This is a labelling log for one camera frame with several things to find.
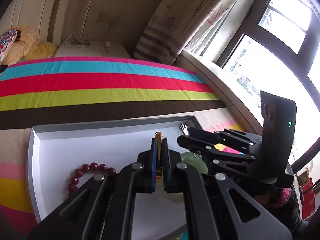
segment electrical socket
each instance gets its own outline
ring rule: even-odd
[[[99,12],[96,22],[107,23],[107,24],[117,24],[120,19],[120,15]]]

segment red bead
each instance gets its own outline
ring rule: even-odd
[[[68,191],[70,191],[70,192],[75,192],[75,191],[77,191],[77,190],[78,190],[78,187],[77,187],[76,185],[69,183],[69,185],[68,185]]]
[[[81,169],[75,169],[75,174],[77,178],[81,178],[82,177],[82,170]]]
[[[114,168],[109,168],[109,169],[107,170],[107,174],[108,174],[108,175],[115,175],[115,174],[116,174],[116,170],[115,170]]]
[[[90,168],[93,171],[97,171],[99,169],[99,165],[97,163],[91,163]]]
[[[71,177],[71,181],[72,184],[77,185],[79,183],[79,179],[76,176]]]
[[[83,164],[82,165],[82,172],[89,172],[90,171],[90,166],[88,164]]]
[[[100,171],[107,171],[107,169],[108,169],[108,167],[107,167],[107,165],[105,165],[104,163],[102,163],[102,164],[99,165],[99,170],[100,170]]]

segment window sill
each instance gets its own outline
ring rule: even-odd
[[[177,66],[197,73],[215,91],[240,122],[247,122],[250,125],[252,129],[250,127],[248,129],[248,126],[243,123],[248,132],[262,135],[263,117],[260,107],[251,99],[250,95],[241,93],[243,89],[240,84],[231,79],[225,70],[206,58],[187,50],[183,50],[180,54]]]

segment white nightstand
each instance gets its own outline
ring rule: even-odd
[[[104,48],[105,41],[90,41],[90,45],[72,47],[62,42],[54,57],[121,57],[131,58],[119,42],[110,42],[109,52]]]

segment white headboard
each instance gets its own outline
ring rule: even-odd
[[[59,0],[56,14],[52,15],[55,0],[13,0],[0,20],[0,35],[17,25],[28,25],[40,34],[41,42],[45,42],[51,20],[54,21],[52,43],[59,46],[69,1]]]

